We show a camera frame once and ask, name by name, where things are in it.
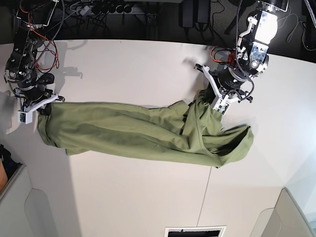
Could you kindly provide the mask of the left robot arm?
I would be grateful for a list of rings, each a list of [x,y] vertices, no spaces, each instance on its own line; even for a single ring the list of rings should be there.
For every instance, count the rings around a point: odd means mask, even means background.
[[[247,29],[236,32],[235,48],[228,51],[227,60],[217,61],[223,69],[212,71],[206,65],[196,64],[195,68],[209,81],[211,96],[206,102],[213,110],[224,115],[232,103],[253,101],[252,92],[243,91],[241,86],[247,81],[253,83],[267,69],[267,51],[278,29],[276,12],[287,9],[286,0],[260,0],[247,18]]]

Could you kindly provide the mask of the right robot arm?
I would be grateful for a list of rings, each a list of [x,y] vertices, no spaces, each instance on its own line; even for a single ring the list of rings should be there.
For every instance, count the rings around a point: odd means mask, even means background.
[[[6,63],[4,80],[13,95],[20,100],[23,112],[51,113],[51,103],[65,99],[48,88],[54,84],[53,68],[59,67],[59,55],[52,37],[44,33],[45,27],[58,4],[62,5],[61,29],[65,20],[65,3],[62,0],[21,0],[16,13],[21,24],[14,36],[13,51]]]

